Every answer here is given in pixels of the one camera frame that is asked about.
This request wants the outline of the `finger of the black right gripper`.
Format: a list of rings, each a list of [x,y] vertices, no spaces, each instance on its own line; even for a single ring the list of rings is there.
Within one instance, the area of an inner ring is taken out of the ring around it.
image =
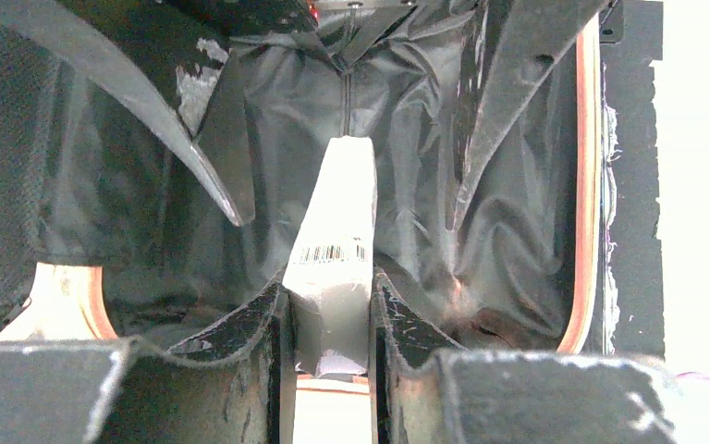
[[[0,25],[54,53],[117,99],[186,165],[233,225],[255,218],[248,150],[232,146],[213,160],[214,141],[192,137],[154,83],[88,20],[57,1],[0,1]]]
[[[465,30],[446,227],[459,229],[501,142],[603,1],[479,1]]]

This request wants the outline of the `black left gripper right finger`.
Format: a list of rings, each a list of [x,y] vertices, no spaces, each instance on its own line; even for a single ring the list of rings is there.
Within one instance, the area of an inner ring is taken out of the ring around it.
[[[375,443],[710,443],[710,377],[648,356],[468,350],[376,270]]]

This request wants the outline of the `pink hard-shell suitcase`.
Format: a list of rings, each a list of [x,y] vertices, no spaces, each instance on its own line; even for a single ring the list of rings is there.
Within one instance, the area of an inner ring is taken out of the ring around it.
[[[597,1],[520,1],[511,9],[515,28],[535,27],[536,36],[551,41],[557,52],[578,45],[577,263],[560,352],[581,350],[594,308],[590,179],[596,147],[592,94],[599,8]],[[141,71],[87,21],[54,1],[7,1],[0,2],[0,25],[49,49],[118,99],[190,168],[235,224],[252,220],[246,152],[237,151],[231,161],[214,166]],[[316,387],[325,374],[358,373],[369,363],[366,325],[376,280],[372,264],[377,184],[370,138],[329,141],[282,282],[300,313],[298,360],[310,367]],[[40,263],[29,298],[7,321],[0,341],[115,339],[104,308],[102,279],[98,265]]]

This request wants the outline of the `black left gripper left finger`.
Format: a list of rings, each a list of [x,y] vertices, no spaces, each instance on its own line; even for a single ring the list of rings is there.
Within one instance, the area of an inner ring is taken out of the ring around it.
[[[167,351],[140,337],[0,344],[0,443],[286,443],[288,321],[274,277]]]

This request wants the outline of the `white book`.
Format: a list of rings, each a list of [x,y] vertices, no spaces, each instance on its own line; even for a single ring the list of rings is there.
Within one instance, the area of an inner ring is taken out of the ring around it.
[[[282,280],[296,367],[315,378],[367,371],[376,206],[372,140],[331,139]]]

